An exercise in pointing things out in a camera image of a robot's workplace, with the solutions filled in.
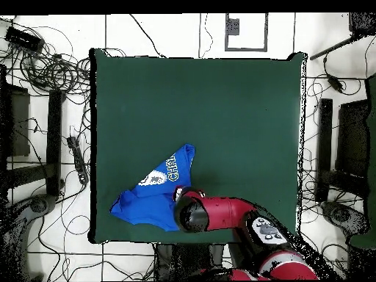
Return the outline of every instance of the floor tile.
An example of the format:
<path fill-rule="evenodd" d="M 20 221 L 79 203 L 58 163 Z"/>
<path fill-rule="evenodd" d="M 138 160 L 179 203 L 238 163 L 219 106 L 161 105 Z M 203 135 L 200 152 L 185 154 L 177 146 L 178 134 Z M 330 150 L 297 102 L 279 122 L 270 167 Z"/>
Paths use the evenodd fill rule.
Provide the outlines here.
<path fill-rule="evenodd" d="M 47 281 L 50 273 L 58 262 L 56 254 L 34 254 L 27 256 L 28 266 L 31 273 L 44 274 L 43 281 Z M 52 272 L 53 282 L 99 282 L 101 281 L 101 256 L 65 256 L 61 255 L 56 269 Z"/>
<path fill-rule="evenodd" d="M 104 256 L 104 260 L 111 264 L 104 264 L 104 281 L 132 281 L 142 278 L 145 273 L 153 269 L 153 256 Z"/>
<path fill-rule="evenodd" d="M 224 29 L 225 13 L 209 13 L 207 18 L 206 13 L 202 14 L 201 50 L 204 53 L 210 49 L 206 52 L 205 58 L 286 59 L 293 51 L 294 13 L 269 13 L 267 52 L 225 51 Z"/>
<path fill-rule="evenodd" d="M 134 14 L 137 22 L 166 57 L 197 57 L 199 14 Z M 152 42 L 128 14 L 107 16 L 107 48 L 127 56 L 158 56 Z"/>
<path fill-rule="evenodd" d="M 152 244 L 135 242 L 107 242 L 105 253 L 113 254 L 154 254 Z"/>

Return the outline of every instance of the red robot arm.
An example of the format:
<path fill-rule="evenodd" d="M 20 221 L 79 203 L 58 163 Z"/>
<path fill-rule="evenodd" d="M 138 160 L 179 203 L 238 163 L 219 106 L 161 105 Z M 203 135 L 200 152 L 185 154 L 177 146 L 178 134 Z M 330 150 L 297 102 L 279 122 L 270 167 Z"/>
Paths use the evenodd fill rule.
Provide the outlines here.
<path fill-rule="evenodd" d="M 236 229 L 252 264 L 232 270 L 229 280 L 318 279 L 289 240 L 252 203 L 238 198 L 208 198 L 192 187 L 178 188 L 174 200 L 175 220 L 183 231 Z"/>

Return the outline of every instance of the electrical cord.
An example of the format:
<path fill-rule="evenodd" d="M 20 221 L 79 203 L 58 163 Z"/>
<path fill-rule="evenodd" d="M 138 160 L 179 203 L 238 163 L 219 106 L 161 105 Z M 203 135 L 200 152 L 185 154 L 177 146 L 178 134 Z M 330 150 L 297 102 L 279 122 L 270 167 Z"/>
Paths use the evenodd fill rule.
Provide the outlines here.
<path fill-rule="evenodd" d="M 205 29 L 205 31 L 206 31 L 206 33 L 209 35 L 209 37 L 210 37 L 210 39 L 211 39 L 211 43 L 210 43 L 210 46 L 209 46 L 209 49 L 207 49 L 206 51 L 204 51 L 204 53 L 203 53 L 203 56 L 202 57 L 200 57 L 200 58 L 203 58 L 204 56 L 205 56 L 205 54 L 207 53 L 207 52 L 209 52 L 211 49 L 212 49 L 212 44 L 213 44 L 213 37 L 212 37 L 212 35 L 210 34 L 210 32 L 208 32 L 208 29 L 206 28 L 206 21 L 208 20 L 208 13 L 206 13 L 206 17 L 205 17 L 205 22 L 204 22 L 204 24 L 203 24 L 203 28 Z"/>
<path fill-rule="evenodd" d="M 42 36 L 40 36 L 33 29 L 27 28 L 27 27 L 25 27 L 25 29 L 27 29 L 28 32 L 31 32 L 34 35 L 37 35 L 38 37 L 42 38 Z M 50 88 L 51 89 L 63 90 L 68 95 L 72 94 L 72 95 L 83 95 L 84 96 L 83 102 L 80 102 L 80 103 L 74 101 L 70 96 L 67 96 L 67 100 L 69 100 L 72 103 L 77 104 L 77 105 L 84 105 L 84 109 L 83 109 L 83 113 L 82 113 L 82 121 L 79 125 L 79 130 L 77 131 L 74 126 L 72 126 L 72 127 L 77 132 L 77 141 L 78 142 L 85 142 L 87 144 L 87 146 L 85 146 L 85 148 L 84 148 L 84 153 L 82 155 L 83 157 L 85 157 L 86 153 L 88 153 L 88 151 L 90 149 L 90 144 L 87 141 L 87 135 L 85 134 L 86 131 L 90 131 L 90 108 L 88 106 L 89 100 L 90 100 L 90 94 L 89 94 L 90 89 L 89 89 L 89 84 L 86 83 L 86 82 L 82 82 L 82 81 L 88 81 L 89 78 L 90 78 L 90 61 L 89 61 L 89 58 L 77 61 L 73 57 L 73 47 L 72 47 L 71 43 L 70 43 L 70 46 L 72 48 L 72 54 L 71 55 L 67 55 L 67 54 L 56 55 L 56 49 L 51 44 L 46 43 L 44 48 L 43 48 L 43 53 L 39 56 L 35 56 L 35 55 L 31 55 L 30 53 L 27 53 L 24 50 L 19 50 L 19 49 L 17 50 L 17 49 L 15 49 L 14 46 L 8 45 L 8 49 L 5 51 L 5 55 L 0 56 L 0 62 L 3 62 L 6 58 L 12 58 L 13 59 L 12 67 L 14 67 L 16 62 L 17 62 L 17 59 L 20 60 L 20 68 L 19 69 L 20 69 L 20 72 L 22 73 L 23 78 L 17 77 L 15 75 L 13 75 L 13 76 L 15 78 L 20 79 L 20 85 L 21 86 L 22 86 L 21 82 L 30 83 L 30 87 L 37 93 L 37 95 L 31 95 L 31 96 L 48 96 L 48 94 L 43 94 L 43 92 L 47 93 Z M 119 51 L 122 54 L 122 56 L 126 56 L 125 53 L 123 53 L 120 49 L 108 48 L 108 49 L 106 49 L 106 51 L 107 50 L 108 51 L 111 51 L 111 50 Z M 65 56 L 69 57 L 69 59 L 68 60 L 63 59 L 63 57 L 65 57 Z M 34 133 L 39 131 L 42 134 L 47 134 L 47 131 L 44 131 L 44 130 L 41 129 L 41 127 L 38 124 L 38 121 L 35 118 L 30 118 L 28 120 L 22 120 L 22 121 L 18 122 L 18 125 L 22 129 L 24 129 L 24 127 L 22 126 L 22 123 L 27 123 L 29 120 L 33 120 L 36 124 L 35 128 L 34 129 L 28 129 L 29 131 L 33 131 Z M 68 144 L 65 144 L 65 141 L 63 139 L 62 139 L 62 143 L 64 145 L 68 145 Z M 37 156 L 39 163 L 41 165 L 43 165 L 40 157 L 37 155 L 36 150 L 35 150 L 35 154 Z M 89 171 L 89 174 L 90 174 L 90 158 L 88 159 L 87 164 L 85 165 L 85 169 L 87 171 Z M 75 172 L 75 170 L 70 171 L 65 177 L 65 188 L 67 186 L 68 176 L 72 172 Z M 45 186 L 45 184 L 41 185 L 37 189 L 35 189 L 32 192 L 31 196 L 33 196 L 33 194 L 43 186 Z M 118 272 L 122 273 L 123 275 L 126 275 L 126 278 L 124 280 L 132 279 L 132 280 L 140 280 L 140 281 L 149 281 L 149 280 L 153 279 L 153 277 L 151 277 L 151 274 L 153 273 L 153 269 L 150 270 L 150 267 L 148 268 L 145 275 L 142 275 L 140 272 L 128 274 L 126 272 L 119 270 L 112 263 L 110 263 L 108 261 L 102 261 L 101 263 L 98 263 L 97 265 L 91 265 L 91 266 L 87 266 L 87 267 L 78 267 L 70 274 L 69 270 L 71 268 L 71 260 L 67 257 L 67 252 L 66 252 L 66 249 L 65 249 L 65 242 L 66 242 L 67 234 L 69 233 L 69 234 L 73 234 L 73 235 L 78 236 L 80 234 L 86 233 L 87 230 L 89 230 L 89 228 L 87 228 L 85 231 L 82 231 L 82 232 L 79 232 L 79 233 L 76 233 L 76 232 L 74 232 L 70 229 L 74 220 L 77 220 L 79 217 L 83 217 L 83 218 L 88 220 L 88 217 L 86 217 L 84 215 L 78 215 L 78 216 L 74 217 L 72 220 L 70 220 L 70 222 L 68 224 L 65 223 L 65 221 L 63 220 L 63 217 L 62 217 L 63 214 L 67 210 L 69 210 L 69 208 L 72 206 L 72 204 L 75 201 L 75 199 L 77 198 L 77 196 L 81 192 L 83 192 L 84 189 L 86 189 L 86 185 L 84 187 L 82 187 L 78 192 L 76 192 L 75 194 L 70 195 L 70 196 L 65 196 L 65 188 L 64 188 L 64 192 L 62 192 L 62 199 L 58 200 L 56 202 L 56 204 L 62 203 L 62 207 L 61 207 L 61 210 L 60 210 L 60 217 L 58 219 L 61 219 L 62 224 L 65 227 L 65 235 L 64 235 L 64 238 L 63 238 L 63 244 L 64 244 L 63 245 L 63 249 L 64 249 L 63 256 L 65 257 L 65 259 L 62 262 L 62 273 L 59 276 L 57 276 L 54 280 L 52 280 L 52 275 L 54 274 L 54 272 L 56 271 L 56 268 L 58 267 L 59 263 L 61 262 L 61 255 L 60 255 L 60 253 L 58 253 L 53 248 L 47 246 L 43 242 L 43 240 L 41 239 L 41 235 L 44 234 L 53 224 L 55 224 L 55 222 L 58 221 L 58 219 L 55 220 L 52 224 L 50 224 L 49 227 L 47 227 L 46 229 L 43 230 L 44 225 L 45 225 L 45 218 L 43 217 L 42 225 L 40 227 L 40 230 L 38 232 L 38 236 L 36 238 L 40 241 L 42 246 L 44 246 L 45 248 L 50 250 L 53 254 L 58 255 L 58 261 L 54 265 L 53 270 L 50 272 L 47 281 L 48 282 L 55 282 L 55 281 L 58 281 L 61 277 L 64 277 L 64 279 L 67 282 L 69 282 L 69 281 L 71 281 L 71 279 L 72 279 L 72 277 L 73 277 L 73 275 L 75 274 L 76 271 L 78 271 L 80 269 L 98 266 L 98 265 L 103 264 L 103 263 L 109 264 L 114 269 L 116 269 Z M 72 200 L 72 202 L 70 202 L 68 208 L 63 211 L 63 203 L 66 200 L 73 198 L 73 197 L 74 197 L 74 199 Z M 135 275 L 140 275 L 141 278 L 133 278 Z"/>
<path fill-rule="evenodd" d="M 365 62 L 366 62 L 366 79 L 368 78 L 367 52 L 368 52 L 369 47 L 371 46 L 371 44 L 374 42 L 375 39 L 376 39 L 376 36 L 374 36 L 374 37 L 372 38 L 371 42 L 370 42 L 369 45 L 367 46 L 366 51 L 364 52 L 364 60 L 365 60 Z"/>
<path fill-rule="evenodd" d="M 314 107 L 314 111 L 310 114 L 307 114 L 306 117 L 305 117 L 305 122 L 307 122 L 308 120 L 312 119 L 313 122 L 318 126 L 317 124 L 317 121 L 316 121 L 316 113 L 318 112 L 318 109 L 319 109 L 319 102 L 321 100 L 321 97 L 322 97 L 322 94 L 324 93 L 324 91 L 330 89 L 331 87 L 333 87 L 334 89 L 336 89 L 338 92 L 340 92 L 341 94 L 344 94 L 344 95 L 355 95 L 356 93 L 359 92 L 360 88 L 361 88 L 361 80 L 360 79 L 354 79 L 354 80 L 357 80 L 359 82 L 359 87 L 358 89 L 354 92 L 354 93 L 345 93 L 344 91 L 347 89 L 347 85 L 346 85 L 346 82 L 345 80 L 339 80 L 338 78 L 330 75 L 328 73 L 328 70 L 327 70 L 327 61 L 328 61 L 328 56 L 326 56 L 324 58 L 324 62 L 323 62 L 323 65 L 324 65 L 324 72 L 325 73 L 322 73 L 320 75 L 318 75 L 317 77 L 314 78 L 312 84 L 307 88 L 307 92 L 306 92 L 306 95 L 308 97 L 315 97 L 316 99 L 316 105 Z M 329 86 L 324 88 L 322 86 L 321 83 L 319 83 L 317 81 L 318 78 L 326 78 L 328 80 L 328 83 L 329 83 Z M 320 90 L 319 92 L 315 92 L 315 87 L 319 87 Z M 314 134 L 314 135 L 311 135 L 309 138 L 305 138 L 304 139 L 304 142 L 308 142 L 309 140 L 312 140 L 314 137 L 316 137 L 318 135 L 318 133 Z M 299 220 L 299 224 L 298 224 L 298 227 L 300 228 L 300 225 L 301 224 L 309 224 L 309 223 L 314 223 L 320 216 L 324 216 L 323 213 L 320 213 L 319 212 L 319 203 L 315 203 L 314 201 L 314 193 L 313 193 L 313 190 L 314 188 L 310 188 L 308 186 L 308 183 L 316 183 L 316 179 L 314 176 L 312 176 L 312 173 L 315 172 L 313 170 L 313 161 L 315 161 L 316 159 L 312 159 L 312 153 L 309 149 L 307 148 L 304 148 L 303 150 L 303 178 L 302 178 L 302 181 L 305 182 L 305 189 L 303 190 L 303 201 L 306 201 L 307 204 L 308 203 L 314 203 L 313 205 L 311 204 L 310 206 L 306 206 L 306 205 L 302 205 L 301 209 L 300 209 L 300 213 L 304 213 L 304 212 L 313 212 L 316 214 L 316 217 L 308 222 L 302 222 L 302 220 Z M 308 163 L 308 169 L 305 169 L 304 168 L 304 164 L 307 164 Z M 361 199 L 358 199 L 357 196 L 355 196 L 354 199 L 351 199 L 351 200 L 341 200 L 345 195 L 346 195 L 346 192 L 344 192 L 343 190 L 341 189 L 336 189 L 334 187 L 330 187 L 329 190 L 336 190 L 338 193 L 338 195 L 336 196 L 336 198 L 334 199 L 334 201 L 336 202 L 339 202 L 339 203 L 350 203 L 349 206 L 354 206 L 355 202 L 358 202 L 358 201 L 362 201 Z M 304 197 L 304 194 L 305 193 L 308 193 L 309 195 L 311 195 L 310 198 L 307 198 L 307 197 Z M 302 234 L 302 236 L 304 236 L 308 241 L 311 242 L 311 244 L 317 249 L 318 251 L 318 247 L 313 243 L 313 241 L 307 236 L 305 235 L 302 231 L 300 232 Z M 324 253 L 325 249 L 331 245 L 328 245 L 328 246 L 325 246 L 323 248 L 323 251 L 322 251 L 322 254 Z M 343 268 L 343 266 L 341 265 L 340 261 L 338 259 L 336 259 L 335 261 L 329 261 L 331 264 L 332 264 L 332 268 L 337 268 L 339 271 L 343 272 L 344 275 L 347 277 L 348 274 L 347 274 L 347 271 L 345 268 Z"/>
<path fill-rule="evenodd" d="M 150 40 L 151 44 L 153 45 L 153 48 L 154 48 L 154 51 L 160 56 L 160 57 L 164 57 L 166 58 L 165 55 L 163 54 L 160 54 L 157 49 L 156 49 L 156 46 L 154 44 L 154 42 L 152 41 L 152 39 L 150 38 L 150 36 L 146 33 L 146 31 L 143 29 L 143 27 L 140 25 L 140 23 L 137 21 L 137 19 L 132 15 L 132 14 L 129 14 L 133 20 L 136 22 L 136 24 L 138 25 L 138 27 L 141 29 L 141 31 L 144 33 L 144 35 Z"/>

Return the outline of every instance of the blue shirt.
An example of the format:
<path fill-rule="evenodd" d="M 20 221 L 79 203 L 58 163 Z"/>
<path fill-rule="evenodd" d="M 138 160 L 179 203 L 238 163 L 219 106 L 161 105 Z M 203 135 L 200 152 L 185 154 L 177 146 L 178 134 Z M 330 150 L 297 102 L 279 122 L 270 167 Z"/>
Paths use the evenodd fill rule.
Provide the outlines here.
<path fill-rule="evenodd" d="M 151 171 L 133 190 L 125 190 L 110 213 L 133 225 L 151 224 L 165 231 L 178 231 L 173 218 L 173 192 L 191 186 L 190 168 L 195 147 L 186 144 Z"/>

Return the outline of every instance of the black mat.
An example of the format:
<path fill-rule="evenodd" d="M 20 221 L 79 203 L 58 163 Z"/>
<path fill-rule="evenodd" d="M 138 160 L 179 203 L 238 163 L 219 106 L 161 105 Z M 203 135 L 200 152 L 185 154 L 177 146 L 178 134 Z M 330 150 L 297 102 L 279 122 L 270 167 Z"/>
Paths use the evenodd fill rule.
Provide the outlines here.
<path fill-rule="evenodd" d="M 90 50 L 91 241 L 233 241 L 230 230 L 164 232 L 109 213 L 123 190 L 184 143 L 196 147 L 194 187 L 258 203 L 295 232 L 305 59 L 120 58 Z"/>

